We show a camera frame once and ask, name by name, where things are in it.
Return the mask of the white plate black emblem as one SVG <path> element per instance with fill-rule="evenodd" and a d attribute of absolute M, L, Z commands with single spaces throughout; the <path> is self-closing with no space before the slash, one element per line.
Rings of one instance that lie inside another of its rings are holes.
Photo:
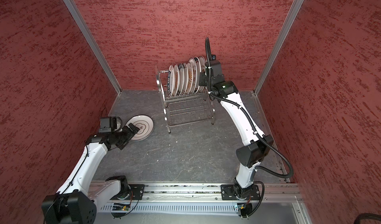
<path fill-rule="evenodd" d="M 126 122 L 126 126 L 129 124 L 133 124 L 139 131 L 131 141 L 142 141 L 145 140 L 154 130 L 154 123 L 152 118 L 146 115 L 138 115 L 131 118 L 128 122 Z"/>

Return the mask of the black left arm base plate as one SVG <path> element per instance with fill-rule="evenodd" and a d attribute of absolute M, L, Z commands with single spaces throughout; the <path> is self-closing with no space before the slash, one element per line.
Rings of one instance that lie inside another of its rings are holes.
<path fill-rule="evenodd" d="M 129 184 L 126 187 L 123 187 L 114 199 L 121 201 L 141 200 L 144 194 L 144 189 L 144 184 Z"/>

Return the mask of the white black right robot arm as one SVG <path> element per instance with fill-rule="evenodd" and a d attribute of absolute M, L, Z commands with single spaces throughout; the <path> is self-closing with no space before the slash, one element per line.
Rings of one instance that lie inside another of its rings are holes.
<path fill-rule="evenodd" d="M 254 190 L 254 176 L 258 166 L 270 151 L 258 137 L 261 136 L 269 144 L 273 143 L 273 139 L 255 124 L 235 84 L 225 80 L 221 63 L 215 55 L 207 56 L 205 72 L 200 74 L 199 84 L 206 85 L 209 96 L 226 110 L 240 134 L 243 147 L 236 150 L 240 167 L 234 179 L 233 193 L 243 200 Z"/>

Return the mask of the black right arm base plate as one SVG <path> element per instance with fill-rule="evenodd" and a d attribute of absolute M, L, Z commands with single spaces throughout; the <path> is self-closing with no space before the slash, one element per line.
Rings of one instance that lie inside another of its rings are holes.
<path fill-rule="evenodd" d="M 241 188 L 238 184 L 223 184 L 220 189 L 222 200 L 259 201 L 261 198 L 259 187 L 256 184 L 247 188 Z"/>

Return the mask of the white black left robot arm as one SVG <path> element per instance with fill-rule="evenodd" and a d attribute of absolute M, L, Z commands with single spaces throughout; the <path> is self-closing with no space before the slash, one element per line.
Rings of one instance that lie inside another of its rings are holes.
<path fill-rule="evenodd" d="M 132 123 L 125 127 L 103 125 L 90 137 L 83 153 L 64 184 L 42 203 L 45 224 L 92 224 L 97 212 L 111 198 L 132 200 L 133 191 L 124 175 L 106 179 L 94 194 L 89 193 L 95 172 L 107 152 L 124 149 L 139 132 Z"/>

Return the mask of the stainless steel dish rack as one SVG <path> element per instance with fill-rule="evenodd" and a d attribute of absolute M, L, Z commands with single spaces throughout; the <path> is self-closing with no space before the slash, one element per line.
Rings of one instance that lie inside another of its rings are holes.
<path fill-rule="evenodd" d="M 210 121 L 215 124 L 215 109 L 206 90 L 203 92 L 169 97 L 167 89 L 168 69 L 155 67 L 156 84 L 164 112 L 168 133 L 176 126 Z"/>

